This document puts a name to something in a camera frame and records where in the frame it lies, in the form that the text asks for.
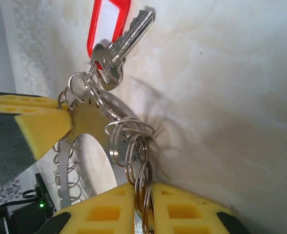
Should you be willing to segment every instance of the metal ring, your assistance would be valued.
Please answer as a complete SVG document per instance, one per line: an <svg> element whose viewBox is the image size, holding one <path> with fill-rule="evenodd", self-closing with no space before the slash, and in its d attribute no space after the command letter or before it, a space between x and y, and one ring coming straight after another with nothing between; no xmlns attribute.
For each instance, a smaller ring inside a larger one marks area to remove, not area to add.
<svg viewBox="0 0 287 234"><path fill-rule="evenodd" d="M123 118L122 120L119 120L119 121L115 121L115 122L112 122L112 123L109 123L108 125L106 125L105 127L105 131L107 134L111 135L111 138L110 138L110 145L111 145L111 148L110 148L110 156L112 158L112 160L114 162L116 162L119 166L121 167L124 167L125 165L121 165L117 162L117 159L119 158L119 151L118 151L118 143L119 143L119 139L128 139L129 137L131 137L130 134L127 134L125 135L124 134L121 134L121 131L123 129L123 125L126 124L128 122L128 120L130 119L133 119L133 117L125 117ZM110 133L107 128L111 125L115 125L114 129L112 130L112 132Z"/></svg>
<svg viewBox="0 0 287 234"><path fill-rule="evenodd" d="M135 208L142 213L146 185L152 182L152 166L149 160L143 160L135 180Z"/></svg>
<svg viewBox="0 0 287 234"><path fill-rule="evenodd" d="M61 152L61 148L60 148L60 141L58 141L56 144L54 144L54 146L52 147L53 151L55 151L57 154L59 154Z"/></svg>
<svg viewBox="0 0 287 234"><path fill-rule="evenodd" d="M136 134L134 135L128 146L127 146L127 150L126 150L126 156L125 156L125 172L126 172L126 177L129 183L131 183L132 185L135 185L135 176L134 176L134 169L133 169L133 165L134 165L134 150L136 149L136 143L138 141L138 138L142 138L142 136L140 134ZM148 154L145 153L145 158L144 160L148 159Z"/></svg>
<svg viewBox="0 0 287 234"><path fill-rule="evenodd" d="M74 154L74 150L75 150L75 141L71 144L71 147L70 147L70 150L69 150L69 155L68 155L68 158L70 159L73 154ZM60 142L57 143L57 149L56 147L53 148L54 151L58 151L58 147L60 148ZM59 162L58 162L58 158L57 156L59 155L60 153L56 153L55 157L54 157L54 163L56 165L59 165ZM70 174L72 171L75 171L76 174L77 174L77 180L74 181L74 182L68 182L68 190L70 189L73 189L73 188L79 188L80 190L80 193L78 196L73 196L71 195L70 196L70 202L71 204L73 202L76 202L76 201L82 201L81 199L81 196L83 195L83 188L82 186L79 184L80 182L80 178L81 178L81 174L80 174L80 171L78 169L78 163L76 161L69 161L68 164L67 164L67 174ZM58 188L58 197L60 200L62 200L62 197L61 197L61 184L60 184L60 174L58 172L58 170L55 170L54 172L54 176L55 176L55 183L57 185L57 188Z"/></svg>
<svg viewBox="0 0 287 234"><path fill-rule="evenodd" d="M85 83L85 89L89 91L91 96L94 98L96 101L97 106L99 107L100 105L103 105L104 101L100 97L99 94L99 87L93 80L93 76L95 74L95 70L91 74L87 74L86 72L81 73L81 79Z"/></svg>
<svg viewBox="0 0 287 234"><path fill-rule="evenodd" d="M73 87L74 87L74 86L72 85L73 78L74 78L75 76L77 76L77 75L80 75L80 76L81 76L81 72L76 72L76 73L74 73L73 75L70 76L69 81L68 81L68 87L69 87L69 89L70 89L70 93L75 97L75 99L78 100L79 102L81 102L82 104L84 104L84 101L81 100L81 99L79 98L79 96L78 96L78 95L74 92L74 90L73 90Z"/></svg>
<svg viewBox="0 0 287 234"><path fill-rule="evenodd" d="M136 119L135 117L124 117L123 119L121 120L117 120L117 121L114 121L114 122L111 122L109 124L106 125L106 127L104 128L105 132L108 134L108 135L112 135L112 133L108 130L108 128L112 125L117 125L117 124L122 124L122 123L130 123L130 122L133 122L133 123L136 123L137 126L138 126L138 129L134 129L134 128L124 128L123 130L128 132L128 131L132 131L132 132L135 132L135 133L139 133L139 134L143 134L147 137L151 137L151 138L154 138L154 134L155 134L155 130L154 128L152 127L152 125L148 124L148 123L145 123L139 119ZM144 125L146 127L148 127L150 130L151 130L151 133L147 133L147 131L143 131L142 128L141 128L141 125Z"/></svg>
<svg viewBox="0 0 287 234"><path fill-rule="evenodd" d="M145 189L143 214L142 214L142 228L144 234L150 234L149 230L149 210L152 209L153 213L153 196L152 196L152 183L148 183Z"/></svg>
<svg viewBox="0 0 287 234"><path fill-rule="evenodd" d="M67 93L67 92L69 92L69 86L66 86L65 89L64 89L64 90L59 94L59 96L58 96L58 109L59 109L59 110L62 109L61 105L62 105L63 103L66 103L67 106L69 107L69 109L70 109L71 111L73 111L73 108L71 107L71 103L72 103L72 102L69 101L69 100L67 99L67 97L66 97L66 93Z"/></svg>

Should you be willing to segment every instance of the yellow sponge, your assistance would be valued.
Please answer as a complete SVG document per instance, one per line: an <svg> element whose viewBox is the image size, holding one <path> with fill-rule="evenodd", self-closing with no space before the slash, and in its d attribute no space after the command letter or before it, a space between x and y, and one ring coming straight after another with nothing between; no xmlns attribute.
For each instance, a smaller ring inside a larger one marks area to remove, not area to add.
<svg viewBox="0 0 287 234"><path fill-rule="evenodd" d="M3 128L1 119L7 120L7 132L20 129L15 136L23 134L35 160L47 153L72 128L71 115L58 109L0 104L0 128Z"/></svg>
<svg viewBox="0 0 287 234"><path fill-rule="evenodd" d="M58 101L49 97L32 96L32 95L16 95L0 93L0 104L3 105L17 105L17 106L33 106L42 108L58 108ZM67 110L66 103L61 105L62 109Z"/></svg>
<svg viewBox="0 0 287 234"><path fill-rule="evenodd" d="M67 207L71 218L60 234L133 234L134 187L127 183Z"/></svg>
<svg viewBox="0 0 287 234"><path fill-rule="evenodd" d="M230 210L171 186L153 185L155 234L228 234L217 216Z"/></svg>
<svg viewBox="0 0 287 234"><path fill-rule="evenodd" d="M35 160L40 159L72 127L70 114L65 110L44 111L38 114L15 116Z"/></svg>
<svg viewBox="0 0 287 234"><path fill-rule="evenodd" d="M0 187L34 164L71 127L65 110L0 104Z"/></svg>

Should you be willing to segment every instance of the silver key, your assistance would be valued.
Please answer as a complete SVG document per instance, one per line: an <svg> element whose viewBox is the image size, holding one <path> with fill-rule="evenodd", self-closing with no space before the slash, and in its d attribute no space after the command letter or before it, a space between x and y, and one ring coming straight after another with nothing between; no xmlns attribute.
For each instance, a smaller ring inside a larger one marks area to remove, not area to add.
<svg viewBox="0 0 287 234"><path fill-rule="evenodd" d="M107 91L116 88L122 81L122 65L125 56L135 44L145 35L154 22L153 11L139 11L139 14L130 24L129 31L119 37L108 47L99 43L93 49L90 59L91 64L99 63L103 68L106 80L97 70L96 74L101 85Z"/></svg>

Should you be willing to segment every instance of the keychain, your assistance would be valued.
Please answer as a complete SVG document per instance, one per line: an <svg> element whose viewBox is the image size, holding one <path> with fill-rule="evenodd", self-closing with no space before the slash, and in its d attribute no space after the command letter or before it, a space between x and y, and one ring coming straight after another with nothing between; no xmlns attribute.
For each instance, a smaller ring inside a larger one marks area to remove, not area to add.
<svg viewBox="0 0 287 234"><path fill-rule="evenodd" d="M97 44L90 59L89 73L71 76L58 100L59 108L67 103L72 115L73 130L65 137L70 142L85 132L93 135L104 146L101 141L105 137L101 137L94 128L89 129L88 124L82 120L84 116L80 115L80 111L86 114L82 110L87 103L86 109L94 108L97 110L94 114L98 113L99 119L108 122L106 124L103 121L98 126L103 127L109 136L109 156L115 165L125 170L128 182L63 208L38 234L47 233L51 228L49 223L52 222L59 223L54 233L60 234L131 234L134 233L135 225L138 225L136 215L141 217L140 226L144 234L249 233L229 209L171 186L155 183L148 152L149 142L154 139L154 128L135 117L118 115L118 111L101 96L101 89L112 90L121 83L124 57L153 21L154 12L140 11L132 21L130 30L116 42L108 47ZM103 69L105 79L98 71L98 64ZM75 79L84 83L87 96L80 96L74 91ZM67 95L72 95L75 100L70 102ZM121 142L127 145L126 152L120 152Z"/></svg>

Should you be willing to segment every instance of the red key tag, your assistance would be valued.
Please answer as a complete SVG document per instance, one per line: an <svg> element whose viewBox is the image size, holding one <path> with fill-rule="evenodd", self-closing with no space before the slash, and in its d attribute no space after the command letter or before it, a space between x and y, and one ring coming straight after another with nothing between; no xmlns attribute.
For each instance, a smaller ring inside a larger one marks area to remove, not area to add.
<svg viewBox="0 0 287 234"><path fill-rule="evenodd" d="M99 42L116 41L123 33L130 0L95 0L87 38L87 52L91 57Z"/></svg>

